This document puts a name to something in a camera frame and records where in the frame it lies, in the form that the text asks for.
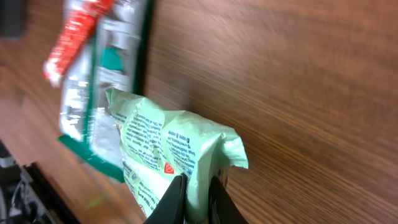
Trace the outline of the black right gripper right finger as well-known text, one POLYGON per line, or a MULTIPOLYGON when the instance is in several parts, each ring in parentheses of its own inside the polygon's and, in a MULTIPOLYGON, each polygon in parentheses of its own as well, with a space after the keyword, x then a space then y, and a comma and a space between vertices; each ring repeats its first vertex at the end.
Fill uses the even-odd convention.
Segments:
POLYGON ((211 224, 248 224, 217 177, 209 187, 208 219, 211 224))

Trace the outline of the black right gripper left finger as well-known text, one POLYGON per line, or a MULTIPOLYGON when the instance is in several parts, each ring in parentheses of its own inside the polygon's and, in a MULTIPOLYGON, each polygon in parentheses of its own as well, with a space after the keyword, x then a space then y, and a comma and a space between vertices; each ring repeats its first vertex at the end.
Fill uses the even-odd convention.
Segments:
POLYGON ((187 176, 176 176, 143 224, 184 224, 187 176))

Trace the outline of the teal snack bar wrapper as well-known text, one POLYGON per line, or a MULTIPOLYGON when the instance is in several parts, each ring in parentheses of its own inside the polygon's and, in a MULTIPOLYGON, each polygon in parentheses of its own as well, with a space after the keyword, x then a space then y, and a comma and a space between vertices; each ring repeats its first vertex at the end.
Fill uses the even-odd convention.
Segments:
POLYGON ((167 110, 150 99, 109 88, 109 109, 120 132, 124 180, 149 217, 173 179, 187 176, 185 220, 208 223, 211 178, 231 166, 247 169, 241 137, 233 128, 195 113, 167 110))

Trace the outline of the red snack bar wrapper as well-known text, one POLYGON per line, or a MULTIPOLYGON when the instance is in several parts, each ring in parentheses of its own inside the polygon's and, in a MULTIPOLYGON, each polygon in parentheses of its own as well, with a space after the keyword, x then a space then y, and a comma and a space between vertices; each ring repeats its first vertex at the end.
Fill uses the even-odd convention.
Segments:
POLYGON ((101 16, 108 12, 114 0, 86 0, 72 7, 61 33, 44 63, 44 77, 58 87, 81 48, 92 35, 101 16))

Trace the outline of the green 3M glove package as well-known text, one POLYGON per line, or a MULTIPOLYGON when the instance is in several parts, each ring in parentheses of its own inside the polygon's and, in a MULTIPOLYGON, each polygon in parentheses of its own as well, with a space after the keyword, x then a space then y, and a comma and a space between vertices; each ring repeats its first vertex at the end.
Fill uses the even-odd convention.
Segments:
POLYGON ((140 93, 153 8, 154 0, 116 1, 95 25, 62 86, 58 140, 117 182, 124 180, 123 162, 106 90, 140 93))

